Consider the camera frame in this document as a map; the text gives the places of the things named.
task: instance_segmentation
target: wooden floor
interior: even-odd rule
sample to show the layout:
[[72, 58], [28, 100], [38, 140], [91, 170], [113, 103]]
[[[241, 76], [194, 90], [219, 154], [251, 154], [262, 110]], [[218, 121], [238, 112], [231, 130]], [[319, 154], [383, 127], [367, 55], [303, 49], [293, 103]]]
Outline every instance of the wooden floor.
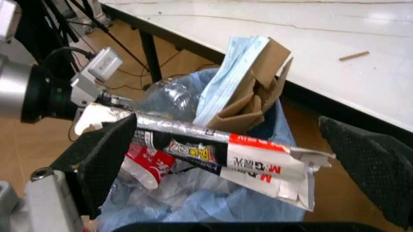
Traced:
[[[145, 61], [138, 31], [131, 30], [128, 25], [120, 21], [115, 21], [110, 31], [140, 60]], [[84, 38], [95, 50], [106, 46], [115, 48], [124, 61], [122, 70], [136, 75], [142, 73], [142, 66], [102, 31], [95, 29], [92, 34]], [[155, 44], [160, 64], [173, 57], [162, 66], [164, 77], [191, 73], [204, 64], [212, 63], [186, 50], [178, 52], [172, 44], [161, 39], [155, 38]], [[83, 41], [72, 46], [90, 50]], [[86, 60], [81, 55], [78, 57], [80, 62], [85, 64]], [[149, 75], [143, 77], [143, 85], [150, 82]], [[139, 77], [122, 72], [116, 72], [107, 84], [110, 87], [128, 84], [141, 88]], [[111, 92], [136, 100], [144, 96], [143, 91], [130, 88]], [[320, 136], [316, 114], [287, 100], [283, 101], [283, 107], [299, 146], [331, 152], [329, 145]], [[24, 185], [30, 174], [37, 168], [48, 166], [71, 144], [67, 137], [70, 126], [70, 121], [50, 118], [34, 125], [0, 118], [0, 180], [11, 182], [18, 194], [23, 196]], [[384, 231], [402, 231], [401, 228], [384, 219], [381, 212], [358, 189], [338, 161], [333, 160], [332, 164], [331, 169], [321, 169], [316, 174], [315, 211], [306, 214], [306, 221], [352, 221], [372, 225]]]

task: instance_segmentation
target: red and white packaging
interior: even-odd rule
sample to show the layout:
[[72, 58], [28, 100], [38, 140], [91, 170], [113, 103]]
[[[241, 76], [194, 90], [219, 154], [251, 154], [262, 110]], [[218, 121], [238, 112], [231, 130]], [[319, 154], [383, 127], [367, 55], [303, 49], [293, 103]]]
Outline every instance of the red and white packaging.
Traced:
[[156, 189], [174, 162], [174, 157], [162, 151], [131, 143], [122, 163], [122, 169], [147, 189]]

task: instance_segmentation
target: robotic arm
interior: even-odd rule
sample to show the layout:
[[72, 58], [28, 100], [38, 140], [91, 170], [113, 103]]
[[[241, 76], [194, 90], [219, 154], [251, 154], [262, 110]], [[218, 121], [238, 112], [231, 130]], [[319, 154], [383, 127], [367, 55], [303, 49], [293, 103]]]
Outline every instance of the robotic arm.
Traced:
[[[20, 12], [16, 2], [0, 0], [0, 43], [11, 42]], [[46, 60], [58, 52], [73, 49], [57, 49]], [[121, 64], [122, 60], [114, 49], [104, 48], [68, 82], [54, 78], [46, 67], [12, 62], [0, 54], [0, 116], [35, 123], [43, 117], [74, 120], [84, 107], [94, 101], [123, 107], [118, 104], [118, 99], [124, 98], [106, 93], [95, 83], [96, 80], [107, 81]]]

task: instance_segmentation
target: blue plastic bag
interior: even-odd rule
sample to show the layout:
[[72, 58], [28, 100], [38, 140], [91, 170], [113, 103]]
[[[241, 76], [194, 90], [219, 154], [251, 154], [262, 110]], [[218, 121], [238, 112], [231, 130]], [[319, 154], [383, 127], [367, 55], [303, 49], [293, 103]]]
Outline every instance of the blue plastic bag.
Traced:
[[[199, 95], [217, 69], [195, 72], [153, 89], [139, 109], [192, 121]], [[295, 146], [279, 100], [250, 136]], [[136, 222], [275, 222], [302, 221], [305, 210], [238, 186], [195, 168], [167, 175], [158, 189], [147, 190], [133, 178], [115, 180], [101, 207], [99, 231]]]

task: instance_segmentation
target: brown cardboard piece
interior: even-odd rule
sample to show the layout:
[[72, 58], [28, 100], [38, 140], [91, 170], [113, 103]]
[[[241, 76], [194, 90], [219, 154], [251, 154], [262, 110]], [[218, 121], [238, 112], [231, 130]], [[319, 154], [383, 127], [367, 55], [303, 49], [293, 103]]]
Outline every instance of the brown cardboard piece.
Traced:
[[253, 97], [248, 95], [219, 112], [208, 127], [242, 133], [248, 130], [252, 124], [257, 123], [257, 120], [261, 120], [260, 122], [264, 120], [261, 99], [257, 95]]
[[264, 121], [264, 113], [281, 95], [291, 66], [290, 59], [278, 80], [275, 74], [290, 51], [275, 40], [270, 41], [244, 76], [228, 105], [208, 124], [208, 127], [234, 133], [244, 133]]

